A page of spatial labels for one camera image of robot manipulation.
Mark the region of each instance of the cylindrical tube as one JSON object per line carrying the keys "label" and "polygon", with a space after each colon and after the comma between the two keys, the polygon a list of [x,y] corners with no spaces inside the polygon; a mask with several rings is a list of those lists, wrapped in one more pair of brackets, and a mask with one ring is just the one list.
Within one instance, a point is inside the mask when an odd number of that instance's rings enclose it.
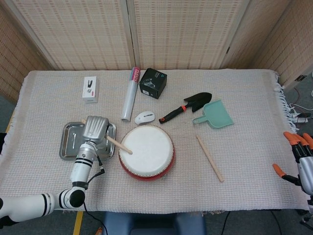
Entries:
{"label": "cylindrical tube", "polygon": [[129,85],[128,85],[127,93],[125,96],[124,107],[123,107],[123,112],[122,112],[122,116],[121,116],[121,119],[123,121],[130,121],[131,120],[131,115],[132,115],[135,95],[136,95],[136,91],[137,91],[137,86],[138,86],[138,82],[139,82],[139,77],[140,77],[140,68],[134,67],[132,69],[132,73],[131,73],[131,76],[129,79]]}

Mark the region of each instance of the black box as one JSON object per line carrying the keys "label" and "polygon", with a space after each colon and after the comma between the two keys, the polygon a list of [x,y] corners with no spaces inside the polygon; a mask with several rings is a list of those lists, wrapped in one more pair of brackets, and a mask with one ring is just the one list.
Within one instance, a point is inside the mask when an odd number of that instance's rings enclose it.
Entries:
{"label": "black box", "polygon": [[166,80],[166,74],[148,68],[139,83],[140,91],[158,99],[166,86]]}

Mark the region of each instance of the computer mouse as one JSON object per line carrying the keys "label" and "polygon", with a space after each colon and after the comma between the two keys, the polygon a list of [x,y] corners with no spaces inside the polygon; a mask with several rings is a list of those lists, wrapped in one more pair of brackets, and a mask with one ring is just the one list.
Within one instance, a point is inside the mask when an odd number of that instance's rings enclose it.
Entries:
{"label": "computer mouse", "polygon": [[140,113],[136,118],[135,118],[135,123],[137,125],[140,125],[142,123],[147,123],[150,121],[153,121],[155,119],[155,114],[151,111],[145,111]]}

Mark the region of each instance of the silver tray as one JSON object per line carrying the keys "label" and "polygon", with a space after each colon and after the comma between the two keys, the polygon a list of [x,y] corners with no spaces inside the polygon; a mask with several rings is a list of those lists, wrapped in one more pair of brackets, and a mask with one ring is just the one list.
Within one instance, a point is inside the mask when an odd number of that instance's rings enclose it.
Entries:
{"label": "silver tray", "polygon": [[[81,122],[69,122],[64,126],[59,152],[63,160],[74,161],[76,159],[79,147],[83,144],[84,126]],[[116,126],[110,123],[106,134],[115,139]],[[115,144],[104,139],[103,143],[97,145],[97,148],[100,159],[105,160],[113,156]]]}

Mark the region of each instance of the drumstick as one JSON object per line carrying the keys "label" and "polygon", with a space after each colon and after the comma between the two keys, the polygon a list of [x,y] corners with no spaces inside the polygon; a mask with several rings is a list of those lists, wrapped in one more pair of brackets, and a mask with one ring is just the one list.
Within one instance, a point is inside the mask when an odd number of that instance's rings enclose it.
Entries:
{"label": "drumstick", "polygon": [[[86,120],[82,119],[81,122],[83,124],[86,124]],[[105,134],[104,138],[106,138],[108,141],[110,141],[111,143],[114,143],[117,147],[125,150],[126,152],[128,152],[129,154],[133,154],[133,152],[131,150],[129,150],[127,147],[125,147],[124,145],[122,145],[121,143],[117,142],[115,139],[111,138],[110,136],[108,136],[107,134]]]}
{"label": "drumstick", "polygon": [[203,141],[200,139],[200,136],[196,136],[198,141],[199,141],[199,144],[201,145],[204,153],[206,154],[206,157],[208,158],[209,162],[211,163],[211,166],[213,168],[213,170],[215,171],[215,174],[217,175],[217,177],[219,178],[220,182],[224,182],[224,178],[223,176],[221,175],[221,173],[219,172],[219,170],[217,169],[209,151],[207,150],[207,148],[204,146],[204,143]]}

